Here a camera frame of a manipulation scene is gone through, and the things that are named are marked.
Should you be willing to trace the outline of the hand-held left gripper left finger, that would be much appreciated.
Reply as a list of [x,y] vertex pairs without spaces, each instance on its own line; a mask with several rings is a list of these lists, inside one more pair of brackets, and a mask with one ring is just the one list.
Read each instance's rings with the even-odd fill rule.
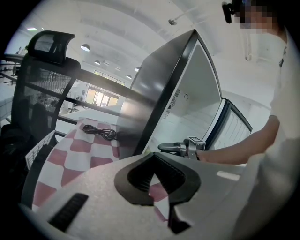
[[80,240],[166,240],[171,230],[160,221],[152,206],[127,202],[114,186],[115,174],[138,157],[91,168],[54,193],[36,212],[49,222],[75,194],[89,198],[67,229]]

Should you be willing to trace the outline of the black mesh office chair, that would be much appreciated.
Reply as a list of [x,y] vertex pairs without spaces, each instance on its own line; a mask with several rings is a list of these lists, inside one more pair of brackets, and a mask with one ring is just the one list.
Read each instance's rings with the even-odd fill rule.
[[81,69],[78,61],[66,56],[74,34],[45,30],[29,42],[12,103],[14,167],[20,202],[31,208],[38,175],[25,170],[25,155],[55,131],[62,104]]

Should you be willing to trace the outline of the black mini fridge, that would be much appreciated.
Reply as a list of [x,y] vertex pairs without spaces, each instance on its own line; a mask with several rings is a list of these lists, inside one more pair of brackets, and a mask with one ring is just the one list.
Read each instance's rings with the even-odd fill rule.
[[185,139],[201,140],[206,150],[216,150],[251,132],[240,110],[222,96],[212,57],[196,30],[144,59],[117,121],[120,158]]

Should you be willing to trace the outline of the bright window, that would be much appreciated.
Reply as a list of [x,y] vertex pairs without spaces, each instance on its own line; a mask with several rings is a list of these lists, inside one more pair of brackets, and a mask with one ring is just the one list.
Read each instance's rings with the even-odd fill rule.
[[82,94],[85,97],[85,102],[99,107],[117,106],[124,102],[124,97],[120,94],[90,83],[86,84],[85,93],[82,91]]

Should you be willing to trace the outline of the person's right forearm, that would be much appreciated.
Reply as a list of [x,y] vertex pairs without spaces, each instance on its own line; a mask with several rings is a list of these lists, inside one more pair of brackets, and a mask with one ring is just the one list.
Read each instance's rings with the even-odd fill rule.
[[200,161],[209,163],[245,164],[251,156],[264,153],[274,143],[279,125],[278,118],[271,115],[261,130],[251,134],[243,141],[218,150],[198,150],[197,157]]

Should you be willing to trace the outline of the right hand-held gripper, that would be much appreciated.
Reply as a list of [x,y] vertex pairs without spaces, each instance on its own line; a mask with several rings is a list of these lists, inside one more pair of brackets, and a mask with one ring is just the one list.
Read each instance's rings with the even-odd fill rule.
[[[185,145],[185,149],[181,155],[185,158],[189,159],[199,159],[197,156],[198,151],[204,151],[206,142],[202,139],[192,136],[187,137],[183,140]],[[158,145],[159,150],[180,150],[181,143],[180,142],[169,142],[169,143],[162,143]]]

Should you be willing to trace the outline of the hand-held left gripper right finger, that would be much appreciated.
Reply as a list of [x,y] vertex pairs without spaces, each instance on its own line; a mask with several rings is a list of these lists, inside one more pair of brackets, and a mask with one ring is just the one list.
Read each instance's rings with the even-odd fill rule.
[[168,193],[168,222],[153,240],[233,240],[238,211],[227,201],[245,167],[202,163],[154,153],[155,170]]

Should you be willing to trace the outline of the person's white shirt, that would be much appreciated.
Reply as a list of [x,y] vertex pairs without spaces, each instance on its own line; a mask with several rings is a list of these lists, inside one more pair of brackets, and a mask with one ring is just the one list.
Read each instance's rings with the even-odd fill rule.
[[287,43],[283,51],[279,76],[271,102],[271,116],[278,119],[279,127],[274,141],[300,138],[300,52],[289,31],[285,29]]

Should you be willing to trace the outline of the white mesh basket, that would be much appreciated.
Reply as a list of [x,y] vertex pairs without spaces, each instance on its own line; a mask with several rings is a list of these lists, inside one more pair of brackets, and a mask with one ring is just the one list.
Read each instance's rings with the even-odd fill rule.
[[55,130],[51,131],[48,135],[46,135],[41,141],[39,141],[25,156],[26,166],[28,170],[30,170],[35,158],[37,157],[38,153],[42,149],[44,145],[47,145],[50,143],[53,135],[55,133]]

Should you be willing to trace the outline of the red white checkered tablecloth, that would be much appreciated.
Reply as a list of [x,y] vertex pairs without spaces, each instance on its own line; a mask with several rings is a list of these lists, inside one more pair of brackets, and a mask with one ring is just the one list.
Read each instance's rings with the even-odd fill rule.
[[119,160],[119,144],[97,134],[83,131],[85,125],[116,130],[116,125],[89,118],[80,118],[51,150],[37,179],[32,210],[37,211],[57,190],[85,171]]

